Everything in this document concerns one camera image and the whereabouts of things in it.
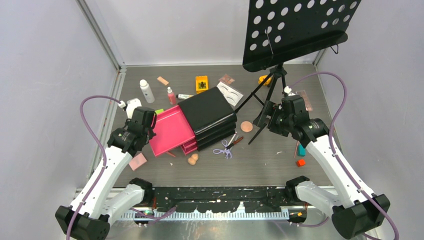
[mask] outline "music stand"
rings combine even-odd
[[[253,124],[260,130],[267,126],[272,110],[270,102],[276,82],[281,78],[286,87],[283,63],[289,60],[344,43],[346,29],[361,0],[250,0],[244,43],[243,68],[257,72],[275,66],[268,76],[235,110],[236,113],[255,97],[263,108]],[[271,79],[265,102],[256,92]]]

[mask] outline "pink bottle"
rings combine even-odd
[[[171,87],[168,87],[168,98],[169,98],[170,104],[172,104],[172,105],[177,104],[177,98],[175,97],[175,94],[172,91]]]

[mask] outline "yellow box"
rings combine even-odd
[[[257,83],[258,84],[261,84],[262,83],[262,81],[265,79],[267,77],[267,75],[263,75],[263,76],[260,76],[259,77],[259,81],[257,81]],[[271,82],[271,79],[272,79],[273,77],[271,76],[270,78],[268,78],[268,80],[266,80],[266,82],[263,84],[264,86],[267,86],[268,84],[270,84],[270,82]]]
[[[208,76],[196,77],[196,94],[203,93],[209,89]]]

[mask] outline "pink sponge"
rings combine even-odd
[[[129,166],[133,171],[138,169],[141,165],[145,164],[147,162],[145,156],[143,153],[140,152],[137,156],[133,157],[131,161],[129,161]]]

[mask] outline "teal object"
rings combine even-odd
[[[299,157],[304,157],[306,155],[306,150],[302,144],[299,143],[299,146],[297,147],[297,155]]]

